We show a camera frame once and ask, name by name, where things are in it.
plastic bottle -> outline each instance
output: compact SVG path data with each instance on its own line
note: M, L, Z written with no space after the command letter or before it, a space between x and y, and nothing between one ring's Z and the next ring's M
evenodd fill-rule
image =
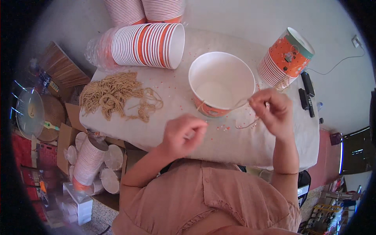
M322 107L323 107L323 103L321 102L317 103L317 111L320 111Z

black remote control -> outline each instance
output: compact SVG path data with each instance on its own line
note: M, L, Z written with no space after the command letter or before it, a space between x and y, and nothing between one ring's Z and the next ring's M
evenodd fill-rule
M300 76L302 77L303 84L304 84L304 87L306 89L307 95L314 97L315 91L313 90L313 86L312 86L312 82L311 82L311 79L309 77L309 74L306 71L304 71L304 72L302 72L302 74Z
M311 117L315 117L315 112L313 111L312 100L310 97L308 97L308 103L309 103L309 115Z
M302 88L299 89L299 96L300 96L300 102L302 103L302 109L308 110L309 109L308 95L306 94L305 90L303 90Z

pink shirt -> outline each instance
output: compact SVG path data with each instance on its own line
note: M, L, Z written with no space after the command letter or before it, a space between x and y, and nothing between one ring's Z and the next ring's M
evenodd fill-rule
M180 159L121 208L115 234L181 234L215 210L252 229L296 232L300 211L265 180L236 165Z

electrical outlet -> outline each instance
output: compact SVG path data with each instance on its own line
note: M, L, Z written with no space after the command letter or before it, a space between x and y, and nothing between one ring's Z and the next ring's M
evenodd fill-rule
M353 42L355 48L359 47L359 38L358 38L357 35L355 35L355 36L351 39L351 41Z

charger cable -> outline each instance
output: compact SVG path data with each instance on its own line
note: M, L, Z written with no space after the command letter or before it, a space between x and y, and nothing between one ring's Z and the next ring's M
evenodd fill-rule
M362 47L362 44L359 42L359 40L358 39L356 39L356 41L358 42L358 44L359 44L359 46L360 46L360 48L363 50L363 54L361 55L361 56L349 56L349 57L346 57L346 58L344 58L344 59L342 59L340 62L338 62L329 72L327 72L327 73L319 73L319 72L317 72L317 71L315 71L315 70L313 70L313 69L311 69L311 68L306 68L305 70L312 70L313 72L316 72L316 73L318 73L318 74L321 74L321 75L327 75L328 73L330 73L337 65L339 65L342 61L344 61L345 59L348 59L348 58L358 58L358 57L363 57L364 55L365 55L365 51L364 51L364 49L363 49L363 47Z

